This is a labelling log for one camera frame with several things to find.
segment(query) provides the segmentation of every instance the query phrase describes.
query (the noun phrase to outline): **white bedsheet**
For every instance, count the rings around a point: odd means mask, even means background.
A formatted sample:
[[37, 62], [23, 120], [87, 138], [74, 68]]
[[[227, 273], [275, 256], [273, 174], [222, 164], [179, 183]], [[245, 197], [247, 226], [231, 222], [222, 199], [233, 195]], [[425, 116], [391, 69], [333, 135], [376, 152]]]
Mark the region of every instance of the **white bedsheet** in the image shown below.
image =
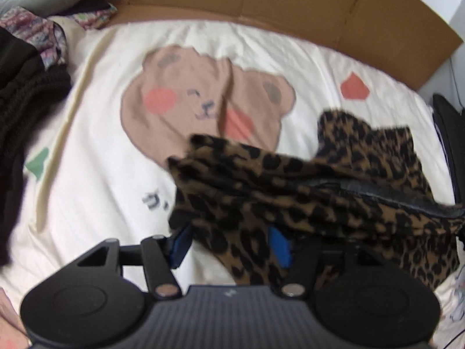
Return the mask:
[[[87, 34], [66, 19], [60, 23], [75, 84], [29, 149], [27, 161], [45, 147], [49, 154], [39, 180], [25, 169], [24, 206], [11, 238], [13, 263], [0, 275], [0, 286], [16, 309], [30, 288], [101, 240], [116, 237], [125, 245], [169, 234], [175, 185], [169, 173], [132, 145], [119, 111], [122, 93], [140, 72], [146, 53], [170, 44], [284, 76], [297, 99], [282, 120], [280, 153], [311, 159], [318, 147], [317, 119], [327, 108], [350, 111], [373, 127], [409, 126], [435, 199], [454, 203], [429, 107], [380, 71], [306, 41], [229, 23], [152, 22]], [[367, 99], [343, 97], [341, 83], [352, 73], [369, 90]], [[168, 208], [150, 209], [143, 202], [155, 192]], [[175, 274], [184, 290], [193, 283], [233, 283], [198, 244]], [[125, 269], [125, 276], [145, 285], [140, 270]]]

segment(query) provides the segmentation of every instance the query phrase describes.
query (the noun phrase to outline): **bear print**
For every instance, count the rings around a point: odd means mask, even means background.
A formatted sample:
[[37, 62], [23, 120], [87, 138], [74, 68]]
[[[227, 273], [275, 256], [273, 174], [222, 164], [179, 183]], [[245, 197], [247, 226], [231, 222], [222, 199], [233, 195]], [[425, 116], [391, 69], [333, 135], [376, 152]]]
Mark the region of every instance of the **bear print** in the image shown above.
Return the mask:
[[121, 124], [131, 142], [166, 169], [168, 157], [182, 158], [195, 133], [276, 150], [281, 118], [295, 99], [282, 76], [173, 45], [146, 55], [123, 94]]

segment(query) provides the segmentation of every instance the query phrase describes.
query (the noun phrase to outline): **metal screw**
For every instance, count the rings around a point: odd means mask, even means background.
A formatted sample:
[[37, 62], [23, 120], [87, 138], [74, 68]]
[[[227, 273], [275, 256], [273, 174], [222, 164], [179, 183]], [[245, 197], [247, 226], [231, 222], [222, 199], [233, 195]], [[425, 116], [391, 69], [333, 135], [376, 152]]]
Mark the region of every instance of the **metal screw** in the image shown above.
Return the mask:
[[168, 298], [171, 296], [175, 296], [179, 292], [179, 288], [172, 283], [163, 283], [160, 286], [155, 288], [155, 293], [162, 298]]
[[290, 298], [298, 298], [304, 294], [305, 287], [298, 283], [289, 283], [281, 288], [281, 292]]

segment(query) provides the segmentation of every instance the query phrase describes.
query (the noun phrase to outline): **leopard print fabric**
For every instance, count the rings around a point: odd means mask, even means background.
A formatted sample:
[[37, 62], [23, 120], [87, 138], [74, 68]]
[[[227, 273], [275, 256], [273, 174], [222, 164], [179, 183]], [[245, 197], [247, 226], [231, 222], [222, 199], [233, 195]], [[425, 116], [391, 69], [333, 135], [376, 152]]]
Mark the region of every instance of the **leopard print fabric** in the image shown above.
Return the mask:
[[[278, 286], [286, 276], [268, 246], [267, 228], [274, 225], [295, 239], [361, 241], [436, 288], [459, 264], [454, 234], [463, 215], [438, 218], [306, 183], [315, 177], [350, 178], [432, 199], [410, 130], [373, 130], [343, 111], [325, 111], [318, 136], [316, 157], [302, 161], [194, 135], [185, 158], [169, 159], [178, 187], [171, 228], [190, 222], [195, 238], [238, 284]], [[339, 270], [326, 268], [322, 277]]]

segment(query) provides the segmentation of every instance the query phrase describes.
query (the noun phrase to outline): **clothing pile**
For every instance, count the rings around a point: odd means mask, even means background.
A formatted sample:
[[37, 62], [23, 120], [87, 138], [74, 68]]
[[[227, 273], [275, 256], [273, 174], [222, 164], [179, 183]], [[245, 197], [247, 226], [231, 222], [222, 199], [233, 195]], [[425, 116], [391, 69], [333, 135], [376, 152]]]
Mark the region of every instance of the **clothing pile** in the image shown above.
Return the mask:
[[71, 89], [65, 35], [22, 8], [0, 17], [0, 265], [22, 198], [23, 149], [38, 122]]
[[46, 17], [64, 16], [89, 30], [115, 12], [105, 0], [0, 0], [0, 266], [9, 261], [22, 201], [24, 146], [71, 89], [65, 34]]
[[[363, 242], [435, 289], [459, 265], [462, 206], [436, 203], [407, 127], [372, 129], [344, 111], [325, 111], [311, 161], [221, 138], [194, 135], [169, 159], [177, 184], [173, 229], [190, 223], [238, 284], [278, 286], [286, 276], [268, 246], [268, 227], [298, 241]], [[316, 287], [341, 269], [323, 269]]]

